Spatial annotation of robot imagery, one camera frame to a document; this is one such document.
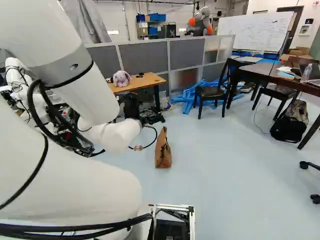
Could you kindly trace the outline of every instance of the stuffed animal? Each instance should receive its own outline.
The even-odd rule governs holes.
[[[126,71],[117,71],[113,74],[113,84],[116,87],[126,87],[131,82],[131,76]]]

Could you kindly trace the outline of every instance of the wall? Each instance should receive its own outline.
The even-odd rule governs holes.
[[[170,2],[188,2],[187,0],[170,0]],[[137,40],[137,26],[136,15],[137,13],[148,14],[145,2],[129,2],[126,1],[122,4],[120,1],[99,0],[95,1],[97,9],[102,17],[103,23],[107,30],[118,30],[118,35],[110,35],[113,42],[126,42],[128,41],[128,32],[126,27],[126,19],[123,8],[128,22],[128,30],[131,41]],[[209,6],[211,13],[214,17],[217,16],[218,11],[222,11],[222,16],[225,16],[226,9],[229,5],[229,0],[201,0],[199,7]],[[182,4],[167,4],[167,3],[149,3],[149,13],[166,14],[167,22],[175,22],[177,35],[183,34],[179,29],[186,28],[186,24],[193,16],[193,5]]]
[[[268,13],[276,12],[277,8],[304,6],[303,12],[293,37],[291,48],[310,48],[320,25],[320,6],[313,6],[313,0],[249,0],[246,14],[253,14],[254,11],[268,10]],[[299,31],[306,19],[314,19],[309,36],[300,36]]]
[[[233,8],[230,10],[231,16],[239,16],[246,14],[247,0],[234,0]]]

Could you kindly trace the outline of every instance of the chair leg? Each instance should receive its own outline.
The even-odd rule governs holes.
[[[197,105],[197,92],[194,92],[194,101],[193,101],[193,108],[195,109]]]
[[[270,97],[270,100],[269,100],[269,102],[268,102],[268,106],[270,105],[270,103],[271,103],[271,101],[272,101],[272,98],[273,98],[273,97]]]
[[[256,106],[257,106],[257,104],[259,102],[260,97],[261,97],[261,91],[259,91],[258,95],[255,98],[254,104],[252,106],[252,110],[255,110],[255,108],[256,108]]]
[[[226,96],[225,99],[223,100],[223,105],[222,105],[222,117],[223,118],[225,117],[227,99],[228,99],[228,97]]]
[[[281,110],[284,108],[285,104],[286,104],[286,101],[282,101],[280,103],[280,106],[273,117],[273,121],[277,120],[277,118],[278,118],[279,114],[281,113]]]
[[[203,98],[200,96],[200,105],[199,105],[199,114],[198,114],[198,119],[201,118],[201,113],[202,113],[202,107],[204,105],[204,100]]]

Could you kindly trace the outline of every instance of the paper bag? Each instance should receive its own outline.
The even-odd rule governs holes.
[[[164,126],[156,140],[155,145],[155,168],[171,168],[172,156],[171,149],[167,142],[167,128]]]

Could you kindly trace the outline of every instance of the desk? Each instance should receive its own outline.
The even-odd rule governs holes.
[[[310,95],[314,95],[317,97],[320,97],[320,87],[307,84],[307,83],[301,83],[296,79],[284,79],[281,77],[277,77],[278,70],[277,68],[281,67],[280,64],[275,64],[273,66],[270,62],[262,62],[262,63],[256,63],[246,66],[241,66],[234,74],[230,76],[231,78],[231,91],[229,94],[228,102],[226,105],[226,108],[229,109],[234,93],[236,92],[237,85],[239,82],[239,79],[241,77],[248,77],[252,78],[254,81],[265,81],[267,83],[274,83],[279,86],[288,87],[291,89],[298,90],[300,92],[304,92]],[[302,149],[306,143],[309,141],[309,139],[312,137],[312,135],[316,132],[316,130],[320,127],[320,114],[307,132],[307,134],[304,136],[300,144],[298,145],[298,149]]]
[[[108,83],[109,88],[114,94],[133,91],[137,89],[143,89],[148,87],[153,87],[155,107],[160,112],[160,99],[159,99],[159,85],[165,84],[167,80],[156,75],[153,72],[146,72],[143,77],[136,77],[137,75],[132,75],[131,83],[125,87],[116,87],[113,83]]]

